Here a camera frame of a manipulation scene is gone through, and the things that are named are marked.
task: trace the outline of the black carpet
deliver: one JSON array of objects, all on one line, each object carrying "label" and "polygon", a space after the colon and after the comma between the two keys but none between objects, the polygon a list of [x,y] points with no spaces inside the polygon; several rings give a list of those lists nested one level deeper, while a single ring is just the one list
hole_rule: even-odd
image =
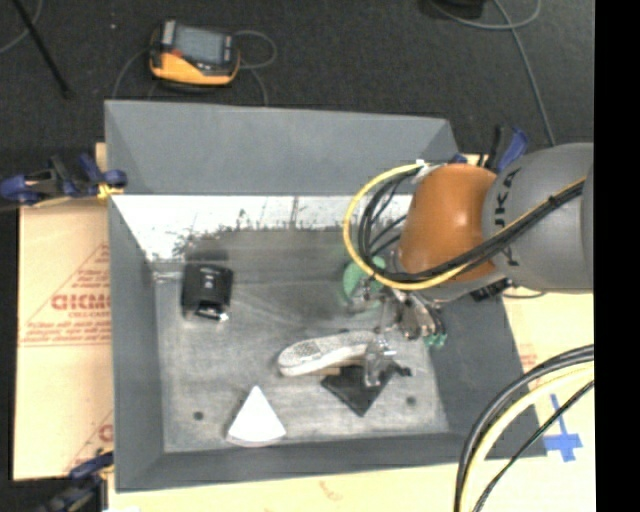
[{"label": "black carpet", "polygon": [[[23,0],[30,13],[38,0]],[[501,0],[514,22],[536,0]],[[165,17],[232,31],[258,30],[277,44],[278,58],[260,70],[268,104],[278,107],[406,113],[451,122],[459,148],[487,151],[494,126],[514,125],[530,150],[593,141],[595,0],[542,0],[539,16],[517,30],[548,116],[545,128],[523,58],[510,31],[480,30],[437,14],[429,0],[44,0],[36,27],[75,93],[64,99],[36,45],[25,37],[12,0],[0,0],[0,179],[39,169],[53,153],[74,157],[104,136],[103,100],[123,66]],[[479,18],[504,23],[491,2]],[[248,61],[269,56],[264,42],[243,38]],[[227,88],[184,95],[158,87],[136,59],[118,97],[263,105],[256,77],[242,71]],[[15,227],[2,216],[3,257],[15,256]],[[10,399],[15,365],[15,265],[5,267],[0,332],[2,413],[0,488],[7,486]],[[31,489],[0,493],[0,510],[21,510]]]}]

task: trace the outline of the white object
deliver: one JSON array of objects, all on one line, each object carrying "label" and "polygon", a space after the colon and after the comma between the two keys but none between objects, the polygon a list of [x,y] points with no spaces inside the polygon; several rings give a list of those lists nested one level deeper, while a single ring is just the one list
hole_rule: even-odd
[{"label": "white object", "polygon": [[411,178],[411,183],[413,185],[415,185],[417,183],[420,183],[427,174],[429,174],[429,173],[435,171],[436,169],[444,166],[444,164],[428,165],[428,164],[424,163],[424,160],[416,160],[416,164],[417,165],[422,164],[422,169],[420,169],[418,171],[418,174],[416,174],[413,178]]},{"label": "white object", "polygon": [[367,345],[375,340],[376,334],[372,331],[348,331],[299,341],[280,353],[278,368],[287,377],[313,373],[364,358]]},{"label": "white object", "polygon": [[257,448],[279,441],[286,433],[262,390],[254,386],[233,420],[226,439],[238,446]]}]

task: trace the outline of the green object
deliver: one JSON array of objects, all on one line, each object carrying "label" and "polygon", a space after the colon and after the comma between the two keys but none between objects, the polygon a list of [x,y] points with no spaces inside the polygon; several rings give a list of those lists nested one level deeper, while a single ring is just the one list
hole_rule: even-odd
[{"label": "green object", "polygon": [[[374,256],[373,262],[378,265],[380,268],[385,268],[386,263],[384,258],[381,256]],[[347,298],[351,297],[353,291],[361,285],[363,279],[367,278],[367,274],[363,272],[363,270],[355,263],[351,262],[347,265],[347,268],[344,269],[344,274],[342,275],[342,289],[344,290],[344,294]],[[382,290],[382,283],[379,283],[375,279],[371,280],[369,284],[369,290],[371,293],[377,293]]]},{"label": "green object", "polygon": [[422,338],[423,343],[427,348],[429,347],[442,347],[447,340],[446,333],[430,334]]}]

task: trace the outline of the orange device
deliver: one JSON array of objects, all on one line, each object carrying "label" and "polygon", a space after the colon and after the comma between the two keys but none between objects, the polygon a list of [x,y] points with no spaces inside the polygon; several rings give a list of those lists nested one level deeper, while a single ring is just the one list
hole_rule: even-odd
[{"label": "orange device", "polygon": [[235,78],[240,53],[229,32],[169,19],[151,37],[149,66],[154,76],[171,83],[221,86]]}]

